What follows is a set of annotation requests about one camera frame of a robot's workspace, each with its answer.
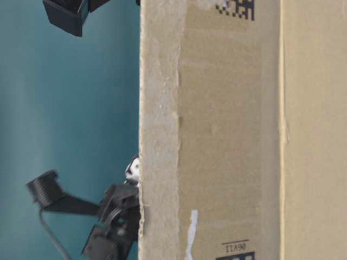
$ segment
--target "black mechanical part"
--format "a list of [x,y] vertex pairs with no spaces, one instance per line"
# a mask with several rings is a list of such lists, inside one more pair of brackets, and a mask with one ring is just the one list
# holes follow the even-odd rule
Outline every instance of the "black mechanical part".
[[59,5],[51,0],[43,0],[51,24],[75,36],[82,37],[82,27],[89,14],[88,0],[76,5]]
[[82,255],[91,260],[121,260],[117,242],[103,236],[102,228],[94,226],[88,241],[83,248]]
[[73,197],[61,189],[55,171],[48,171],[27,183],[27,188],[45,211],[96,216],[99,205]]
[[138,239],[138,188],[129,184],[111,185],[99,206],[63,192],[56,179],[56,172],[48,171],[27,183],[27,188],[40,205],[41,224],[64,259],[70,260],[70,256],[45,223],[44,211],[97,216],[104,226],[93,228],[82,254],[91,260],[126,260]]
[[82,28],[90,12],[109,0],[43,0],[49,22],[64,31],[82,37]]

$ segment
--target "teal wall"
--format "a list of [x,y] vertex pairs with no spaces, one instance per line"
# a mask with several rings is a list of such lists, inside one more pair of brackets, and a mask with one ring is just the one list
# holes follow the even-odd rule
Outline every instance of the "teal wall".
[[[2,1],[0,11],[0,259],[62,259],[25,184],[56,169],[66,191],[99,202],[123,181],[138,150],[139,8],[110,1],[89,15],[83,38],[49,24],[40,0]],[[73,259],[85,259],[97,220],[45,217]]]

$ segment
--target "white tape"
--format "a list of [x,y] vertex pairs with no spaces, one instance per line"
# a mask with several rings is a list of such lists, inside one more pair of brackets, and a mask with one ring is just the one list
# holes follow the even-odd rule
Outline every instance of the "white tape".
[[187,243],[187,249],[185,251],[185,260],[193,260],[193,257],[191,255],[191,248],[193,246],[194,239],[195,239],[198,215],[199,215],[199,212],[197,210],[191,211],[190,226],[188,230],[188,243]]

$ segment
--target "cardboard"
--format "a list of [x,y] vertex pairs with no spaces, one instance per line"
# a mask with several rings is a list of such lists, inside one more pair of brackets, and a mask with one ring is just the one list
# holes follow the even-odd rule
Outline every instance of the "cardboard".
[[228,3],[142,1],[139,259],[345,259],[347,1]]

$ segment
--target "penguin figurine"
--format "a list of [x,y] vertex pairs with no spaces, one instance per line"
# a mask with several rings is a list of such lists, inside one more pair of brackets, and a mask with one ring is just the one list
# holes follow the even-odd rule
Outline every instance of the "penguin figurine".
[[129,184],[132,186],[139,186],[139,178],[140,178],[140,161],[139,156],[135,156],[131,163],[125,170],[125,179],[124,184]]

